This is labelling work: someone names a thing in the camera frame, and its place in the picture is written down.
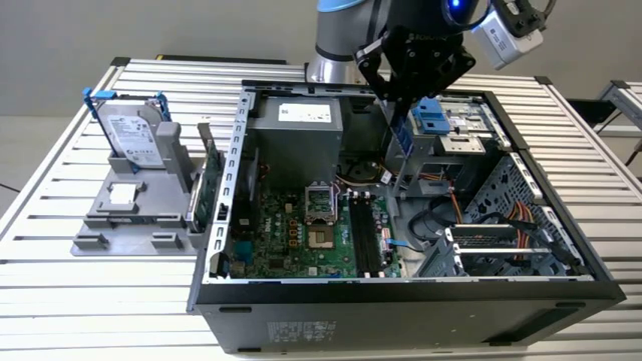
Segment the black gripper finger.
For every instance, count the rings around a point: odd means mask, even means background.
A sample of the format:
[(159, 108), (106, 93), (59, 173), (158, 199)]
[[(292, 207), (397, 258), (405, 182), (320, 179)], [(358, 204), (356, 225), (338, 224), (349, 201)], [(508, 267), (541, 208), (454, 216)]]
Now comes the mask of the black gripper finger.
[[(380, 75), (382, 57), (390, 64), (390, 78)], [(358, 70), (378, 98), (394, 103), (394, 113), (402, 113), (402, 36), (384, 35), (354, 54)]]
[(465, 47), (412, 47), (406, 55), (406, 113), (422, 98), (440, 95), (476, 64)]

